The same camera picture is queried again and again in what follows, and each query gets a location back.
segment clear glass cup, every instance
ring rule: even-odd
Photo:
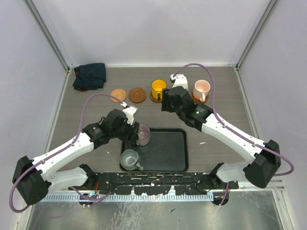
[[[137,140],[136,144],[140,146],[145,146],[150,141],[150,129],[146,125],[140,125],[139,126],[139,140]]]

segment yellow mug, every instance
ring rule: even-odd
[[[157,100],[162,99],[162,89],[166,89],[167,84],[164,80],[154,80],[152,82],[152,96]]]

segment black tray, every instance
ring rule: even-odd
[[[184,173],[189,168],[187,133],[181,128],[150,128],[150,142],[146,146],[131,146],[123,142],[121,152],[138,152],[144,172]]]

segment white wall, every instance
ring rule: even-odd
[[[295,165],[283,182],[301,229],[307,213],[306,61],[307,2],[280,1],[241,71],[261,136],[276,140]]]
[[[22,0],[1,1],[0,34],[0,229],[10,230],[16,162],[42,153],[65,71]]]
[[[269,0],[33,0],[74,66],[238,62]]]

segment brown saucer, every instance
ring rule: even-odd
[[[162,99],[158,100],[158,99],[155,99],[152,95],[152,92],[150,91],[150,95],[149,95],[150,99],[153,101],[153,102],[157,102],[157,103],[161,103],[162,102]]]
[[[197,104],[204,104],[209,100],[209,94],[206,96],[206,100],[204,102],[201,102],[200,100],[196,99],[193,95],[193,92],[191,93],[191,98],[193,99],[193,101]]]
[[[142,88],[134,88],[130,90],[128,96],[133,103],[141,103],[146,99],[146,91]]]
[[[124,91],[122,89],[116,89],[116,90],[112,91],[111,95],[120,99],[121,101],[124,101],[127,94],[126,94],[126,91]]]

